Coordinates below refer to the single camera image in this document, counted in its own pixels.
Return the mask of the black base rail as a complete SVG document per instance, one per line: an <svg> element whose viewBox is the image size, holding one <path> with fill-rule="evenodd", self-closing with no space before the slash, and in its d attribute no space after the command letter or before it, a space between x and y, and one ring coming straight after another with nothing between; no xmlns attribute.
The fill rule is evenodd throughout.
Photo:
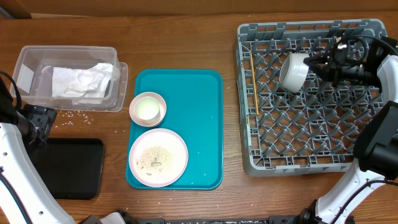
<svg viewBox="0 0 398 224"><path fill-rule="evenodd" d="M267 218L240 218L240 219L191 219L191 220L165 220L159 218L134 218L126 210L115 210L112 217L99 218L90 215L79 224L105 224L105 223L129 223L129 224L297 224L303 223L299 215L296 216L269 216Z"/></svg>

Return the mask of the large pink plate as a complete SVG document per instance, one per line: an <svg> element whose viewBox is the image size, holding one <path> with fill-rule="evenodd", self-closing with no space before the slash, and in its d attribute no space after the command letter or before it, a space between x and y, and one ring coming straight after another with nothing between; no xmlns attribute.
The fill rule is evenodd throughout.
<svg viewBox="0 0 398 224"><path fill-rule="evenodd" d="M128 162L132 175L141 184L160 188L176 182L188 164L185 141L175 132L150 129L132 144Z"/></svg>

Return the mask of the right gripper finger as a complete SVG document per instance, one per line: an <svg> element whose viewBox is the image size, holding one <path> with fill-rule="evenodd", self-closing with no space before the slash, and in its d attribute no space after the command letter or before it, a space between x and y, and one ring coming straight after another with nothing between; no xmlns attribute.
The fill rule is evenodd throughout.
<svg viewBox="0 0 398 224"><path fill-rule="evenodd" d="M315 65L324 66L328 63L329 58L330 57L328 55L318 54L312 57L304 58L303 62L308 66L315 66Z"/></svg>
<svg viewBox="0 0 398 224"><path fill-rule="evenodd" d="M325 64L310 64L309 69L322 80L327 80L329 76L329 66Z"/></svg>

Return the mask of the white cup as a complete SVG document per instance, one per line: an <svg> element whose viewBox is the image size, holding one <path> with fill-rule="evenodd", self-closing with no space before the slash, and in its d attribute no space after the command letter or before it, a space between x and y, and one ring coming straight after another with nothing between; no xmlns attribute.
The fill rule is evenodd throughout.
<svg viewBox="0 0 398 224"><path fill-rule="evenodd" d="M160 105L154 97L144 96L136 101L134 112L140 120L155 121L160 116Z"/></svg>

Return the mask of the grey dishwasher rack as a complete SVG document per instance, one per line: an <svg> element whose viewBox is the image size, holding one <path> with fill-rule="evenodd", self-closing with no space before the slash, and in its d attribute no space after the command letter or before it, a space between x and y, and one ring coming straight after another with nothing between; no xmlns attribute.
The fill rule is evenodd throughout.
<svg viewBox="0 0 398 224"><path fill-rule="evenodd" d="M291 53L318 55L344 35L387 34L378 19L241 24L234 46L243 169L251 177L343 172L358 134L382 109L373 86L332 87L309 73L293 93L279 81ZM256 74L256 115L249 51Z"/></svg>

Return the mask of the small pink bowl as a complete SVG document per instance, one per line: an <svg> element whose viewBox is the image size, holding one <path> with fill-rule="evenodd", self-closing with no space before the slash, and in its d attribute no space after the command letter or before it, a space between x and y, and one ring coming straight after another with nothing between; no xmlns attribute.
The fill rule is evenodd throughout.
<svg viewBox="0 0 398 224"><path fill-rule="evenodd" d="M138 94L130 103L131 119L143 127L154 127L162 122L167 112L167 105L162 96L155 92Z"/></svg>

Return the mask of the black rectangular tray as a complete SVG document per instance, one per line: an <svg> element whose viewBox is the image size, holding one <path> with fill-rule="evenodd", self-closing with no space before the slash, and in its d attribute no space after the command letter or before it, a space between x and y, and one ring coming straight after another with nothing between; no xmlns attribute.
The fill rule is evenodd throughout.
<svg viewBox="0 0 398 224"><path fill-rule="evenodd" d="M29 157L55 199L90 200L100 192L105 148L95 138L49 138Z"/></svg>

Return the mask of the white napkin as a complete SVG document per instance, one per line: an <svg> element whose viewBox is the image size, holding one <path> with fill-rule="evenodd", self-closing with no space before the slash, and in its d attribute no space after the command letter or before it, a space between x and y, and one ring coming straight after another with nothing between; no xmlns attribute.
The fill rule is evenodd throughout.
<svg viewBox="0 0 398 224"><path fill-rule="evenodd" d="M76 98L74 105L100 104L112 78L113 65L97 63L89 69L54 67L52 97Z"/></svg>

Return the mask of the clear plastic bin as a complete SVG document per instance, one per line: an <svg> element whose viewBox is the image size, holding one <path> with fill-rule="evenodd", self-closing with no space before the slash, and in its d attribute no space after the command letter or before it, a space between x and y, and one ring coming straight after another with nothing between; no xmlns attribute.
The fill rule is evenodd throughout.
<svg viewBox="0 0 398 224"><path fill-rule="evenodd" d="M54 67L89 69L97 63L113 65L112 78L100 104L74 105L76 98L52 97ZM15 84L10 93L18 91L26 103L60 110L119 112L124 103L128 82L128 66L120 62L113 47L73 45L27 45L17 59L13 73Z"/></svg>

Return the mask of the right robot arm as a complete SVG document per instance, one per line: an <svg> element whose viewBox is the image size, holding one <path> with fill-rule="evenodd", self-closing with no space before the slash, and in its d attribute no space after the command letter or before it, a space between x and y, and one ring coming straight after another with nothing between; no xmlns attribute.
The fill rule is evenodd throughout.
<svg viewBox="0 0 398 224"><path fill-rule="evenodd" d="M351 212L382 185L397 178L397 40L357 34L342 37L304 64L324 81L375 86L384 106L360 132L354 159L337 184L290 223L347 223Z"/></svg>

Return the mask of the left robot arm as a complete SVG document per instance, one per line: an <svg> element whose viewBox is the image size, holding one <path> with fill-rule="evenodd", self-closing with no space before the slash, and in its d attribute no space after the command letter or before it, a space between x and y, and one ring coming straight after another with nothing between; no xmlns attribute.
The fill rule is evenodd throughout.
<svg viewBox="0 0 398 224"><path fill-rule="evenodd" d="M57 203L29 154L46 145L57 117L52 108L16 103L1 82L1 210L9 223L74 223Z"/></svg>

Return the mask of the grey bowl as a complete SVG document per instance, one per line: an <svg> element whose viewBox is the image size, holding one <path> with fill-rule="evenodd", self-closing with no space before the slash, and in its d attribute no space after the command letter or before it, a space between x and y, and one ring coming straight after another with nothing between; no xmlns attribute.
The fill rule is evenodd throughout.
<svg viewBox="0 0 398 224"><path fill-rule="evenodd" d="M309 67L304 60L309 58L309 54L292 53L284 60L279 81L282 87L291 92L298 92L307 78Z"/></svg>

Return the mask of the teal plastic serving tray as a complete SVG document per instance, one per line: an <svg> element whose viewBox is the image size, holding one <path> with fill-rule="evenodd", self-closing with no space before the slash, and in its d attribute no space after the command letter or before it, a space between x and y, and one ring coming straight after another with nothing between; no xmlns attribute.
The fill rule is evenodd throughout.
<svg viewBox="0 0 398 224"><path fill-rule="evenodd" d="M186 143L185 172L168 190L212 190L223 180L223 80L214 70L147 69L136 77L134 94L159 94L166 102L160 128Z"/></svg>

